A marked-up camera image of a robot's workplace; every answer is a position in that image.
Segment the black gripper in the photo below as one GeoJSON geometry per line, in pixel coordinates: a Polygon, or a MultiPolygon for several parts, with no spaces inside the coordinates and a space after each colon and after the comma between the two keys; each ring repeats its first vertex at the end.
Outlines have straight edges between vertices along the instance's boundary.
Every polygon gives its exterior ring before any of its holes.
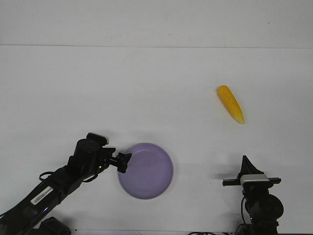
{"type": "MultiPolygon", "coordinates": [[[[74,154],[70,156],[67,169],[70,173],[79,177],[91,177],[107,169],[110,165],[110,158],[116,148],[103,147],[95,140],[81,139],[77,142],[74,154]]],[[[132,153],[118,153],[117,171],[125,173],[132,153]]]]}
{"type": "MultiPolygon", "coordinates": [[[[223,186],[241,186],[240,179],[246,174],[264,174],[258,170],[246,155],[243,155],[237,179],[224,179],[223,186]]],[[[269,182],[246,183],[242,186],[246,200],[245,209],[252,223],[264,220],[276,221],[284,213],[282,202],[269,193],[275,184],[281,183],[280,178],[269,178],[269,182]]]]}

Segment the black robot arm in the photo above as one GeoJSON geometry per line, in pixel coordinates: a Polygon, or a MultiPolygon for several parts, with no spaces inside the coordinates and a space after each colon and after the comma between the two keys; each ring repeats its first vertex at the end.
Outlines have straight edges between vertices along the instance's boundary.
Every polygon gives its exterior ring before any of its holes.
{"type": "Polygon", "coordinates": [[[269,178],[258,170],[243,155],[240,172],[235,179],[224,179],[222,185],[241,186],[243,199],[241,213],[246,210],[250,223],[243,223],[236,229],[236,235],[276,235],[279,226],[278,219],[284,213],[284,207],[279,198],[270,194],[269,189],[281,183],[281,178],[269,178]]]}
{"type": "Polygon", "coordinates": [[[25,235],[82,183],[89,183],[110,165],[125,173],[131,154],[106,148],[104,141],[81,139],[67,165],[51,172],[0,219],[2,235],[25,235]]]}

